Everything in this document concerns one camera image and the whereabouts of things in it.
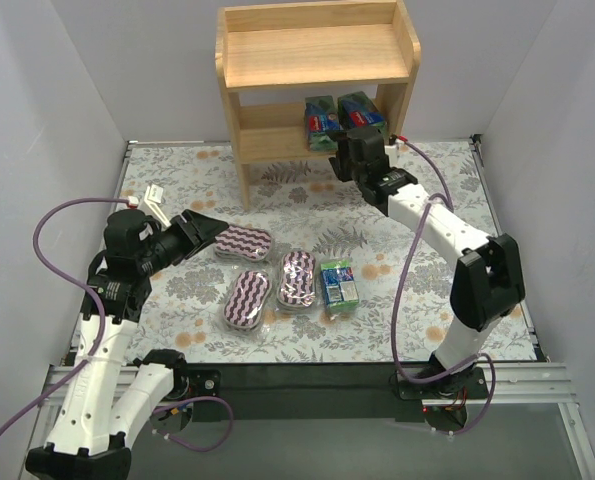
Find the green blue sponge pack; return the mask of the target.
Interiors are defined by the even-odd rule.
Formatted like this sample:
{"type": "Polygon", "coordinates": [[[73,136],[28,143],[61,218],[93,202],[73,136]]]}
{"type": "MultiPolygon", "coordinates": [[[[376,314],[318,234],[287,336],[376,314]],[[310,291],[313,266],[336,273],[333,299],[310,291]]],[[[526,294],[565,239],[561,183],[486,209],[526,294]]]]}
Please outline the green blue sponge pack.
{"type": "Polygon", "coordinates": [[[372,126],[385,139],[389,137],[386,118],[363,91],[339,96],[337,107],[339,121],[344,130],[372,126]]]}
{"type": "Polygon", "coordinates": [[[336,143],[328,131],[341,129],[335,100],[332,96],[313,96],[305,99],[305,131],[310,151],[333,152],[336,143]]]}
{"type": "Polygon", "coordinates": [[[346,313],[360,302],[351,262],[333,259],[320,265],[325,310],[329,315],[346,313]]]}

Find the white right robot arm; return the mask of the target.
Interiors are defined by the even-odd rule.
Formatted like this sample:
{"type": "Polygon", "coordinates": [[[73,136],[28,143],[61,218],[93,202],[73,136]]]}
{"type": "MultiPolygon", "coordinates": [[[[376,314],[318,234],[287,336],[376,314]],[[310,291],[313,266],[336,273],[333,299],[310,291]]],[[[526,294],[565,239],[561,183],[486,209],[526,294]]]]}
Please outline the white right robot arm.
{"type": "Polygon", "coordinates": [[[482,347],[499,323],[526,296],[519,247],[508,234],[492,236],[460,219],[449,192],[430,194],[418,179],[390,161],[402,138],[384,138],[375,127],[327,133],[337,151],[330,164],[338,180],[352,181],[362,198],[386,217],[414,231],[453,272],[453,320],[427,366],[411,385],[452,383],[483,357],[482,347]]]}

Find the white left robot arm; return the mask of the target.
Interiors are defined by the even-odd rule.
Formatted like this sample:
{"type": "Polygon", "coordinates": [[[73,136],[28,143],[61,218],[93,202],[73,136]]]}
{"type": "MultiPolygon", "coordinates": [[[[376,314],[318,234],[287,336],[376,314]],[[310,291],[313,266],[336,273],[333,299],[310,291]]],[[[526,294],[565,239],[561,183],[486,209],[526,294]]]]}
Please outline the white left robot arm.
{"type": "Polygon", "coordinates": [[[148,354],[134,383],[116,399],[124,355],[151,293],[151,277],[191,258],[227,229],[185,210],[168,224],[137,209],[111,214],[104,250],[91,262],[79,315],[80,343],[59,417],[26,470],[39,479],[125,479],[131,447],[160,400],[183,391],[183,354],[148,354]]]}

